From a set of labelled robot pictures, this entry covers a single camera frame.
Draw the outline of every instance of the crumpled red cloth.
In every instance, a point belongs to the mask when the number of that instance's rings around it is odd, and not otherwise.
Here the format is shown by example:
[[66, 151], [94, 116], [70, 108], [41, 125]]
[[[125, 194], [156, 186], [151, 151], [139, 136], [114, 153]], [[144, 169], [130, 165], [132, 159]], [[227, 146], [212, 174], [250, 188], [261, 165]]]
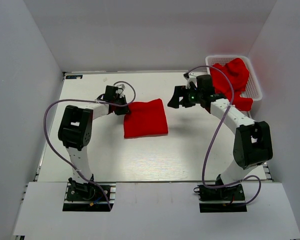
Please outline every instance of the crumpled red cloth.
[[[240, 58], [235, 58], [226, 65], [221, 66], [219, 63], [213, 67], [221, 70], [230, 80], [234, 89], [233, 105], [241, 111], [250, 111], [253, 103], [252, 98], [241, 97], [241, 92], [246, 90], [246, 85], [249, 79], [249, 71], [245, 63]], [[232, 94], [231, 88], [225, 77], [217, 70], [210, 69], [212, 84], [216, 94], [224, 94], [230, 101]]]
[[161, 99], [149, 102], [132, 102], [130, 114], [124, 116], [124, 138], [168, 134], [164, 104]]

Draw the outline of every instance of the gray cable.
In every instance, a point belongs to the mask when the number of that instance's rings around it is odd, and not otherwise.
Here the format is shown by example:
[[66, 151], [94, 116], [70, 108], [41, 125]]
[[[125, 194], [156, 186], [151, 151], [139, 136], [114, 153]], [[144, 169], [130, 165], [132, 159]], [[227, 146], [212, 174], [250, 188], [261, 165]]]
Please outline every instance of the gray cable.
[[52, 145], [50, 139], [49, 139], [49, 135], [48, 135], [48, 130], [47, 130], [47, 116], [48, 116], [48, 112], [49, 110], [56, 104], [58, 103], [62, 103], [62, 102], [79, 102], [79, 103], [101, 103], [101, 104], [108, 104], [108, 105], [111, 105], [111, 106], [116, 106], [116, 107], [126, 107], [128, 106], [129, 104], [131, 104], [135, 99], [136, 99], [136, 90], [134, 89], [134, 87], [126, 82], [126, 81], [117, 81], [115, 82], [113, 85], [116, 85], [118, 83], [123, 83], [123, 84], [127, 84], [129, 87], [131, 87], [131, 89], [133, 90], [133, 99], [128, 102], [127, 104], [124, 104], [124, 105], [119, 105], [119, 104], [115, 104], [115, 103], [110, 103], [110, 102], [106, 102], [106, 101], [101, 101], [101, 100], [98, 100], [98, 101], [92, 101], [92, 100], [80, 100], [80, 99], [62, 99], [62, 100], [58, 100], [58, 101], [55, 101], [53, 103], [51, 103], [47, 109], [45, 110], [45, 113], [44, 113], [44, 116], [43, 116], [43, 132], [44, 132], [44, 136], [45, 136], [45, 139], [46, 139], [46, 142], [48, 143], [49, 147], [51, 148], [51, 150], [59, 157], [61, 158], [63, 161], [65, 161], [67, 164], [69, 164], [77, 173], [78, 175], [83, 179], [85, 180], [86, 182], [90, 183], [90, 184], [93, 184], [95, 186], [97, 186], [103, 193], [104, 197], [105, 197], [105, 200], [109, 206], [109, 209], [111, 211], [111, 205], [110, 205], [110, 202], [109, 202], [109, 199], [107, 197], [107, 195], [105, 194], [103, 188], [97, 184], [95, 181], [90, 181], [89, 179], [87, 179], [80, 171], [79, 169], [73, 164], [71, 163], [70, 161], [68, 161], [65, 157], [63, 157], [56, 149], [55, 147]]
[[221, 118], [221, 120], [220, 120], [220, 122], [219, 122], [219, 124], [218, 124], [218, 126], [217, 126], [217, 128], [216, 128], [216, 130], [214, 132], [214, 134], [213, 134], [213, 137], [211, 139], [211, 142], [209, 144], [209, 147], [208, 147], [208, 149], [206, 151], [206, 154], [205, 154], [205, 157], [204, 157], [203, 167], [202, 167], [202, 184], [207, 189], [221, 189], [221, 188], [230, 187], [230, 186], [239, 184], [239, 183], [241, 183], [241, 182], [243, 182], [243, 181], [245, 181], [245, 180], [247, 180], [249, 178], [256, 178], [258, 180], [258, 182], [259, 182], [259, 187], [258, 187], [258, 190], [257, 190], [255, 196], [252, 199], [250, 199], [248, 202], [246, 202], [244, 204], [241, 204], [241, 206], [247, 205], [247, 204], [251, 203], [253, 200], [255, 200], [256, 197], [260, 193], [260, 190], [261, 190], [261, 180], [260, 180], [260, 178], [258, 176], [256, 176], [256, 175], [249, 175], [249, 176], [245, 177], [243, 180], [238, 180], [238, 181], [234, 181], [232, 183], [228, 183], [228, 184], [224, 184], [224, 185], [219, 185], [219, 186], [209, 186], [209, 185], [207, 185], [205, 183], [205, 173], [206, 173], [206, 167], [207, 167], [208, 157], [209, 157], [211, 148], [212, 148], [212, 146], [213, 146], [213, 144], [214, 144], [214, 142], [216, 140], [217, 134], [218, 134], [218, 132], [219, 132], [219, 130], [220, 130], [223, 122], [225, 121], [225, 118], [226, 118], [226, 116], [227, 116], [227, 114], [228, 114], [228, 112], [229, 112], [229, 110], [231, 108], [232, 103], [234, 102], [235, 91], [234, 91], [234, 88], [233, 88], [233, 86], [232, 86], [229, 78], [221, 70], [219, 70], [218, 68], [216, 68], [214, 66], [209, 66], [209, 65], [197, 66], [197, 67], [192, 68], [191, 70], [189, 70], [187, 72], [187, 74], [189, 74], [190, 72], [192, 72], [193, 70], [196, 70], [198, 68], [211, 68], [211, 69], [214, 69], [214, 70], [218, 71], [219, 73], [221, 73], [225, 77], [225, 79], [227, 80], [227, 82], [228, 82], [228, 84], [230, 86], [230, 89], [231, 89], [231, 100], [230, 100], [230, 103], [229, 103], [228, 107], [226, 108], [226, 110], [225, 110], [225, 112], [224, 112], [224, 114], [223, 114], [223, 116], [222, 116], [222, 118]]

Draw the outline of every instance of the white wall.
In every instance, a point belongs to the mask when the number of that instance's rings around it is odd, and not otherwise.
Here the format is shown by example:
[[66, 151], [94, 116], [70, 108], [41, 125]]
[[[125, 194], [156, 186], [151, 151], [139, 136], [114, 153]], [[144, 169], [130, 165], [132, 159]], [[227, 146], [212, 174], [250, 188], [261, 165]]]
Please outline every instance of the white wall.
[[276, 0], [24, 0], [62, 71], [185, 70], [247, 55]]
[[62, 73], [22, 0], [0, 0], [0, 240], [10, 239]]
[[300, 229], [300, 0], [278, 0], [249, 57], [263, 89], [253, 116], [270, 124], [275, 180]]

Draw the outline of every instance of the basket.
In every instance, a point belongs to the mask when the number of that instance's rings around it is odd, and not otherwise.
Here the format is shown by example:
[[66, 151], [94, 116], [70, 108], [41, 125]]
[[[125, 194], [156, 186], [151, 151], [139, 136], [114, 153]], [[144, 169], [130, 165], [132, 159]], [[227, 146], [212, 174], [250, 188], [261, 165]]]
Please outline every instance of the basket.
[[209, 66], [213, 66], [214, 64], [220, 64], [224, 66], [225, 64], [236, 58], [242, 59], [249, 71], [249, 79], [245, 86], [245, 91], [241, 93], [241, 96], [244, 98], [252, 98], [254, 102], [260, 101], [262, 99], [260, 85], [249, 58], [240, 55], [210, 55], [205, 58], [205, 63]]

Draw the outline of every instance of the red fabric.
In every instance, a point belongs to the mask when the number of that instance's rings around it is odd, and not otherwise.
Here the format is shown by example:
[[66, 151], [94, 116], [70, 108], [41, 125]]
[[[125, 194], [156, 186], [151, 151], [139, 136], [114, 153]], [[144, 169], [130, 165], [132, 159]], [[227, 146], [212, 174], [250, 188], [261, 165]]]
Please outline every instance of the red fabric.
[[[241, 111], [250, 111], [253, 103], [252, 98], [241, 97], [241, 92], [246, 90], [246, 85], [249, 79], [249, 71], [245, 63], [240, 58], [233, 59], [226, 65], [221, 66], [219, 63], [213, 67], [221, 70], [230, 80], [234, 89], [233, 105]], [[225, 77], [217, 70], [210, 69], [212, 84], [216, 94], [224, 94], [226, 98], [231, 100], [231, 89]]]
[[124, 116], [124, 138], [168, 134], [168, 124], [161, 99], [149, 102], [133, 102], [130, 114]]

